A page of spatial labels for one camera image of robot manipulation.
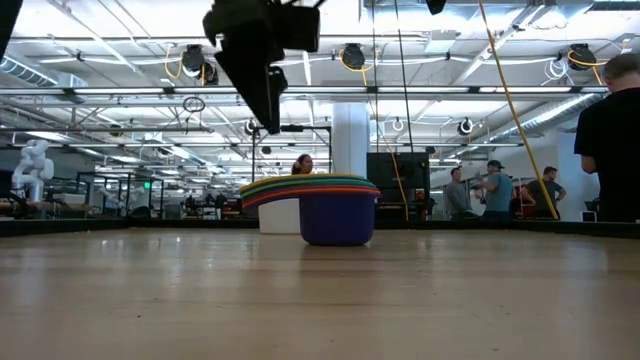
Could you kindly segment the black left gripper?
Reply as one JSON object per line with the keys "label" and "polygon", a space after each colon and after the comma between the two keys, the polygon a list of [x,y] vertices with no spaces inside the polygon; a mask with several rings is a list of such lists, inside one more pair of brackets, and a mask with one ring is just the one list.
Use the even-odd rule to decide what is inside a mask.
{"label": "black left gripper", "polygon": [[205,36],[219,48],[215,59],[261,124],[275,109],[288,88],[282,68],[240,52],[269,54],[273,51],[273,26],[268,0],[214,0],[202,19]]}

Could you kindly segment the seated person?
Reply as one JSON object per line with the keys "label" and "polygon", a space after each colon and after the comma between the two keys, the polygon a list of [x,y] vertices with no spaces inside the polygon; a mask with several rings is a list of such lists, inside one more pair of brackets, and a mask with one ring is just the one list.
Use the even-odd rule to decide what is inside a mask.
{"label": "seated person", "polygon": [[309,154],[300,155],[293,163],[292,175],[308,175],[313,170],[313,159]]}

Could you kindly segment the white round column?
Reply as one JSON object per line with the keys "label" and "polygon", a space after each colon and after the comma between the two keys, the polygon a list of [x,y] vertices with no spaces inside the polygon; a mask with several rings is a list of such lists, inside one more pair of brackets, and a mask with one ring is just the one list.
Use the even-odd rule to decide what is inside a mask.
{"label": "white round column", "polygon": [[366,103],[335,103],[332,118],[334,172],[365,177],[370,141]]}

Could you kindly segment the person in grey shirt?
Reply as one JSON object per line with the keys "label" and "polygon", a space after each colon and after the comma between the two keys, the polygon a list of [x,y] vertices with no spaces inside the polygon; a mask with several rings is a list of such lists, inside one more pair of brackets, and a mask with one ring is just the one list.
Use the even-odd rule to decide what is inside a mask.
{"label": "person in grey shirt", "polygon": [[451,181],[444,189],[446,209],[451,221],[466,221],[475,219],[478,215],[472,210],[469,192],[462,181],[461,168],[456,167],[450,172]]}

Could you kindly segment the person with cap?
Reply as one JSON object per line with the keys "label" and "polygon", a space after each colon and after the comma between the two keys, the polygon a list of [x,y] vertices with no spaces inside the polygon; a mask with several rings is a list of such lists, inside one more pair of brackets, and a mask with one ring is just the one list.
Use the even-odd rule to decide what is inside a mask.
{"label": "person with cap", "polygon": [[483,219],[492,222],[507,222],[511,219],[510,205],[514,194],[512,180],[502,172],[498,160],[487,163],[487,177],[477,187],[485,191]]}

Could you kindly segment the person in dark shirt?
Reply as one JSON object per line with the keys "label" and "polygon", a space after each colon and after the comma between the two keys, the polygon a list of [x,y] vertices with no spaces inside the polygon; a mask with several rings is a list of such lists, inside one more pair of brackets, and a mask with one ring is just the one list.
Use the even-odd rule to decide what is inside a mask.
{"label": "person in dark shirt", "polygon": [[560,219],[557,203],[564,199],[566,190],[556,182],[557,172],[553,166],[545,167],[543,186],[538,180],[533,180],[525,184],[521,191],[523,198],[534,206],[536,219]]}

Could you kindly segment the person in black shirt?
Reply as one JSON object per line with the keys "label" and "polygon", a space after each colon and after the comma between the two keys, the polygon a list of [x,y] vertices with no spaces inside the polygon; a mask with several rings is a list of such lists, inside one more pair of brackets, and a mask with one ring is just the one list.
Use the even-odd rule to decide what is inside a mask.
{"label": "person in black shirt", "polygon": [[603,75],[609,95],[579,115],[574,153],[599,180],[599,219],[640,220],[640,54],[610,59]]}

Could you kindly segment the white humanoid robot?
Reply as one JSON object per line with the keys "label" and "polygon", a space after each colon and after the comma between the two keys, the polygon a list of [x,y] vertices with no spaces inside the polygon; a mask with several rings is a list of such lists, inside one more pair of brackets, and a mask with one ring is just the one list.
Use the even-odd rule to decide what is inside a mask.
{"label": "white humanoid robot", "polygon": [[46,157],[50,143],[46,140],[29,140],[21,149],[21,159],[12,174],[12,189],[27,192],[32,203],[43,199],[44,182],[54,177],[55,164]]}

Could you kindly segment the black rig frame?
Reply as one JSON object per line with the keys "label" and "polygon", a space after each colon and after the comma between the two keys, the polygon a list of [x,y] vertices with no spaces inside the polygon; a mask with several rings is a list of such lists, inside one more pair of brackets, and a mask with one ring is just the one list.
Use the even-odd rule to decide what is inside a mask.
{"label": "black rig frame", "polygon": [[[265,130],[265,127],[254,125],[251,129],[251,176],[255,178],[256,171],[256,148],[268,137],[268,134],[265,135],[264,138],[258,139],[257,133],[261,130]],[[322,136],[319,135],[319,131],[324,130],[328,134],[328,140],[325,140]],[[328,172],[331,173],[333,171],[334,165],[334,157],[333,157],[333,128],[331,126],[313,126],[313,125],[281,125],[280,133],[300,133],[304,131],[311,131],[317,139],[325,144],[328,148]]]}

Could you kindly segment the glass enclosure black frame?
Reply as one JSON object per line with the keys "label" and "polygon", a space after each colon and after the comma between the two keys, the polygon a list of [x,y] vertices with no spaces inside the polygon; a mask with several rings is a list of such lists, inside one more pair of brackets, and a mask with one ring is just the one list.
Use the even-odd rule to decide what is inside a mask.
{"label": "glass enclosure black frame", "polygon": [[89,213],[97,216],[131,217],[145,213],[150,217],[164,210],[165,181],[156,176],[131,172],[78,172],[75,188],[85,189]]}

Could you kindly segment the black table edge rail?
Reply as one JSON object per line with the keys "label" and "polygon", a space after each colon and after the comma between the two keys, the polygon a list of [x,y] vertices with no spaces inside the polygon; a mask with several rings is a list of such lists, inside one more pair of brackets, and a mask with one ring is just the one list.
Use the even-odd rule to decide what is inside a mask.
{"label": "black table edge rail", "polygon": [[[120,230],[128,228],[257,229],[255,219],[240,220],[158,220],[158,219],[62,219],[0,221],[0,238],[25,235]],[[377,220],[377,230],[513,230],[640,240],[640,224],[603,222],[483,220],[469,222],[406,222]]]}

